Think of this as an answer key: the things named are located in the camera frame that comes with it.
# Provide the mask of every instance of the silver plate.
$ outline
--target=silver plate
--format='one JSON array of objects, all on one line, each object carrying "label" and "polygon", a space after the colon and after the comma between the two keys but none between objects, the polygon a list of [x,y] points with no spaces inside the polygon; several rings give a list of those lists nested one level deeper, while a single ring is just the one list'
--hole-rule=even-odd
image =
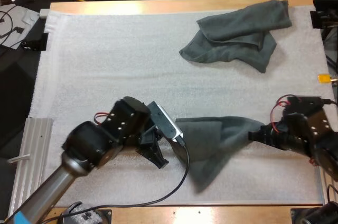
[{"label": "silver plate", "polygon": [[20,156],[29,155],[29,158],[17,163],[8,216],[11,216],[43,182],[52,124],[51,118],[26,119]]}]

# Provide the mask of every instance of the red wire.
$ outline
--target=red wire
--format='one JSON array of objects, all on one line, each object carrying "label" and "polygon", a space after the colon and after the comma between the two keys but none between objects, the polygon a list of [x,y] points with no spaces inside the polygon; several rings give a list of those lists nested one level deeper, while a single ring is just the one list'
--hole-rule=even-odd
[{"label": "red wire", "polygon": [[109,113],[107,112],[97,112],[95,115],[94,115],[94,122],[98,125],[100,125],[101,123],[97,121],[97,118],[99,117],[108,117],[109,116]]},{"label": "red wire", "polygon": [[302,101],[298,96],[295,95],[291,95],[291,94],[287,94],[287,95],[283,95],[281,97],[279,97],[276,101],[276,104],[274,105],[274,107],[272,108],[271,112],[270,112],[270,122],[273,126],[273,129],[275,132],[279,133],[279,130],[277,129],[277,127],[275,126],[275,122],[274,122],[274,109],[277,106],[282,106],[282,107],[286,107],[287,105],[290,105],[291,103],[289,101],[281,101],[283,98],[287,97],[287,96],[293,96],[293,97],[297,97],[299,101]]},{"label": "red wire", "polygon": [[270,121],[271,121],[271,124],[273,126],[274,131],[277,132],[277,133],[279,133],[279,130],[276,128],[275,122],[274,122],[274,109],[276,107],[277,107],[277,104],[274,105],[273,109],[270,112]]}]

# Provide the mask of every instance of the blue part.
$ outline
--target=blue part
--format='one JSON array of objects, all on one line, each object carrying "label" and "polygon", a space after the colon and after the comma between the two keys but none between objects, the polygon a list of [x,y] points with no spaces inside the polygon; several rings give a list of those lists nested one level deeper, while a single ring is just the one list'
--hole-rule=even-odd
[{"label": "blue part", "polygon": [[14,224],[31,224],[23,215],[23,213],[18,212],[14,215]]}]

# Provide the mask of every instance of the table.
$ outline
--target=table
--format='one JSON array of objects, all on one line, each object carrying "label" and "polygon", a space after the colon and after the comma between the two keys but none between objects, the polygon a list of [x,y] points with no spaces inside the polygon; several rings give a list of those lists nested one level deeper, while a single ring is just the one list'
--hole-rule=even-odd
[{"label": "table", "polygon": [[[243,8],[269,0],[160,0],[51,3],[54,11],[87,15],[177,13]],[[290,6],[312,5],[312,0],[289,0]],[[112,208],[112,222],[125,223],[291,223],[290,209],[306,206],[189,206]],[[60,215],[55,208],[47,218]]]}]

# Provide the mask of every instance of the folded gray towel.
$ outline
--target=folded gray towel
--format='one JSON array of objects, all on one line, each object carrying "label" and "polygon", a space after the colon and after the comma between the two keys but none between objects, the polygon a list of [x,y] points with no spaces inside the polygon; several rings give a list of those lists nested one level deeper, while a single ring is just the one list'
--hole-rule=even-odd
[{"label": "folded gray towel", "polygon": [[271,0],[197,21],[200,30],[180,54],[199,63],[240,59],[266,72],[276,42],[269,30],[292,26],[288,1]]},{"label": "folded gray towel", "polygon": [[[228,160],[250,143],[248,132],[263,125],[245,117],[178,118],[176,124],[189,150],[189,175],[198,192],[208,187]],[[185,162],[185,151],[177,143],[171,142],[171,146]]]}]

